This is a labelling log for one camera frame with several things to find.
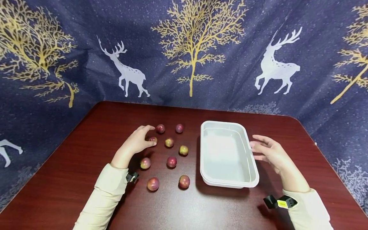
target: white deer print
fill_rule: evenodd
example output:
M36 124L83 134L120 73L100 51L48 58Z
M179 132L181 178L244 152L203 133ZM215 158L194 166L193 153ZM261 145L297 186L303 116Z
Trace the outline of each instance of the white deer print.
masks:
M6 168L10 165L10 158L9 158L8 154L6 153L6 150L3 146L12 147L12 148L18 150L19 154L22 154L23 150L18 145L15 145L15 144L13 144L13 143L5 140L5 139L0 141L0 155L5 159L5 168Z
M110 57L110 59L114 62L116 68L119 70L119 72L121 73L121 76L119 77L119 86L120 88L124 91L124 86L122 85L122 80L125 79L125 97L128 96L128 87L129 87L129 82L132 82L134 84L137 85L138 90L139 90L139 98L142 96L142 93L145 92L147 94L147 97L149 97L149 93L146 89L143 88L142 84L143 81L146 79L146 76L138 69L133 69L129 66L124 65L123 63L121 63L118 59L119 57L119 53L125 53L127 50L124 50L124 44L123 42L118 43L118 47L119 49L115 46L116 51L113 50L112 53L107 52L106 48L103 49L101 46L101 41L98 38L98 42L100 43L100 48L101 50Z
M284 94L288 94L290 91L290 87L293 84L290 81L291 76L295 74L295 72L300 71L300 66L294 63L282 63L275 60L274 54L276 50L279 50L283 45L285 44L291 44L299 40L299 35L301 32L302 27L300 27L300 30L298 33L294 30L291 33L291 37L289 37L289 34L286 35L285 39L279 41L272 45L273 39L275 38L276 33L273 35L271 42L268 44L266 48L266 52L263 55L263 59L261 61L261 68L262 68L262 74L256 77L255 81L255 87L257 89L260 89L259 80L264 78L264 82L261 88L261 91L258 93L258 95L262 94L263 89L267 85L268 81L270 79L281 79L282 85L281 87L275 91L274 93L278 93L282 88L284 88L287 85L287 90L284 92Z

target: forearm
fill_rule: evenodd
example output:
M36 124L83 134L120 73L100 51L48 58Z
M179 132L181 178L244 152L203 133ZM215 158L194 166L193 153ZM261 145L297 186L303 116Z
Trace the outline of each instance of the forearm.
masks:
M305 180L304 176L295 165L293 165L293 167L282 170L280 172L280 176L283 188L286 191L309 192L311 189L308 182Z
M125 193L128 169L107 164L98 177L95 188L79 215L73 230L105 230L116 205Z
M280 175L283 193L297 202L296 206L288 210L295 230L332 230L330 216L321 198L309 187L302 173L292 167Z

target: hand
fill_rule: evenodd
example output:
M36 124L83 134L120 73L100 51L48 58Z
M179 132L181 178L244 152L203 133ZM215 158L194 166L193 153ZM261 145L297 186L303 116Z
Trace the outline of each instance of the hand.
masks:
M155 128L150 125L141 125L136 129L118 149L111 161L111 166L119 169L126 169L134 154L141 152L148 147L155 146L156 143L154 141L145 140L147 132L154 129Z
M279 143L260 135L253 135L253 138L259 141L250 142L252 151L263 154L255 155L254 159L268 162L272 166L274 171L280 175L284 190L289 192L310 191L311 188L304 176Z
M250 142L252 151L263 154L260 156L254 155L255 160L268 162L277 174L280 174L283 170L294 169L296 167L278 142L260 135L253 135L253 138L259 141Z

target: plastic container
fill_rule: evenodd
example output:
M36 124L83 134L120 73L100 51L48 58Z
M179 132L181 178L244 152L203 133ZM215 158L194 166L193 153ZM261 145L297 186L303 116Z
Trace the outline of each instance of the plastic container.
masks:
M259 182L247 132L240 124L203 122L200 161L200 172L208 185L253 188Z

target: person's left hand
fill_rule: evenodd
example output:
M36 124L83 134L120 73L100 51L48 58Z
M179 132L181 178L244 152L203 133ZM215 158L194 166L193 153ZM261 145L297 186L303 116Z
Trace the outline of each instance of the person's left hand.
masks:
M111 165L115 168L126 169L134 154L139 153L148 147L155 146L156 143L154 141L145 140L147 132L154 129L155 128L150 125L141 125L136 129L118 149L111 161Z

